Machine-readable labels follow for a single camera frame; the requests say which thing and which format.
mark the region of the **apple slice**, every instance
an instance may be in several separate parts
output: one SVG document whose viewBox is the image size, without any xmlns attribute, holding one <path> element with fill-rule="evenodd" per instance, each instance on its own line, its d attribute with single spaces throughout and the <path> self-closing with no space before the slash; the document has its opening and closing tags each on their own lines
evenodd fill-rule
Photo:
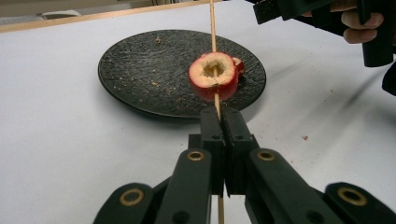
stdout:
<svg viewBox="0 0 396 224">
<path fill-rule="evenodd" d="M 236 92 L 238 75 L 233 58 L 223 52 L 202 55 L 189 69 L 189 81 L 195 92 L 204 100 L 227 100 Z"/>
<path fill-rule="evenodd" d="M 245 73 L 245 65 L 242 60 L 233 57 L 233 63 L 235 64 L 236 74 L 241 77 Z"/>
</svg>

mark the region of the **human hand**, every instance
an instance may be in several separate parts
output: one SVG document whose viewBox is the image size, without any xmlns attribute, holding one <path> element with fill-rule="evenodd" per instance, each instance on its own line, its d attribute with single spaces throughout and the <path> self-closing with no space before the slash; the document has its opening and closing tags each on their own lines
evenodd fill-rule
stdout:
<svg viewBox="0 0 396 224">
<path fill-rule="evenodd" d="M 371 13 L 370 20 L 361 25 L 358 12 L 351 10 L 354 8 L 356 8 L 356 0 L 336 0 L 331 5 L 331 11 L 344 11 L 341 22 L 349 27 L 344 31 L 344 39 L 350 44 L 360 44 L 373 40 L 377 35 L 376 28 L 382 24 L 384 16 L 380 13 Z M 393 1 L 392 10 L 393 44 L 396 45 L 396 1 Z"/>
</svg>

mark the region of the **white surface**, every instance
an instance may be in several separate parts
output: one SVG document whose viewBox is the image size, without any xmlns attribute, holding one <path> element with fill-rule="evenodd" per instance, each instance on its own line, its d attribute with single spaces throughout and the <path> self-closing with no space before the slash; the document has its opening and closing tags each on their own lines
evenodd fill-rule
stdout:
<svg viewBox="0 0 396 224">
<path fill-rule="evenodd" d="M 388 67 L 365 68 L 361 46 L 297 21 L 259 26 L 250 3 L 215 9 L 217 35 L 266 69 L 264 94 L 242 112 L 261 147 L 314 188 L 346 181 L 396 210 L 396 98 L 381 90 Z M 198 123 L 136 114 L 97 76 L 110 46 L 161 29 L 210 33 L 209 7 L 0 34 L 0 223 L 92 223 L 116 188 L 154 187 L 172 174 Z M 248 223 L 243 197 L 225 207 L 226 223 Z"/>
</svg>

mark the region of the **wooden edge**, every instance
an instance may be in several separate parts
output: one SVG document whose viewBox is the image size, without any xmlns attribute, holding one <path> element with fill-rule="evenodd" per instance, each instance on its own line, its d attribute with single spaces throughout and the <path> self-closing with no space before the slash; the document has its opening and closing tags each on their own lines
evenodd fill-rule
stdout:
<svg viewBox="0 0 396 224">
<path fill-rule="evenodd" d="M 198 6 L 208 3 L 209 0 L 200 0 L 193 2 L 161 5 L 155 7 L 140 7 L 140 8 L 126 9 L 126 10 L 119 10 L 119 11 L 111 11 L 111 12 L 104 12 L 104 13 L 91 14 L 91 15 L 48 20 L 48 21 L 30 21 L 30 22 L 17 23 L 17 24 L 0 25 L 0 33 L 30 30 L 35 28 L 62 25 L 67 23 L 79 22 L 79 21 L 98 20 L 98 19 L 125 16 L 125 15 L 143 13 L 143 12 L 159 11 L 159 10 L 166 10 L 166 9 L 173 9 L 180 7 L 192 7 L 192 6 Z"/>
</svg>

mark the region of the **textured plate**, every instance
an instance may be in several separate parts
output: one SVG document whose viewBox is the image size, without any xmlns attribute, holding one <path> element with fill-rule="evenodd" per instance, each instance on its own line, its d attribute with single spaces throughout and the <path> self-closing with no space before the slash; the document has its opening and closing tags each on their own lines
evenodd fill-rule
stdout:
<svg viewBox="0 0 396 224">
<path fill-rule="evenodd" d="M 223 103 L 242 110 L 262 94 L 266 75 L 250 51 L 217 36 L 218 51 L 240 58 L 246 67 L 236 94 Z M 198 119 L 211 102 L 201 100 L 188 80 L 199 56 L 212 50 L 211 35 L 187 30 L 161 30 L 133 35 L 108 49 L 99 62 L 105 89 L 121 102 L 151 115 Z"/>
</svg>

